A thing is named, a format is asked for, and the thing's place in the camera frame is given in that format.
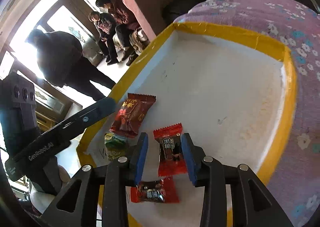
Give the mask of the white gloved left hand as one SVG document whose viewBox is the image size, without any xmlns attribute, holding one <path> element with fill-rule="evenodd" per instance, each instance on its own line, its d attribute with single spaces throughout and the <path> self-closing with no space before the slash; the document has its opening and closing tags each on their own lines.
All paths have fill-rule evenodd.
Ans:
<svg viewBox="0 0 320 227">
<path fill-rule="evenodd" d="M 70 181 L 71 177 L 69 176 L 68 172 L 65 170 L 64 167 L 58 165 L 59 168 L 59 176 L 60 180 L 62 181 L 62 187 Z M 39 213 L 44 213 L 50 203 L 55 199 L 55 196 L 52 194 L 43 193 L 37 191 L 35 187 L 31 188 L 30 192 L 30 201 L 33 207 L 39 211 Z"/>
</svg>

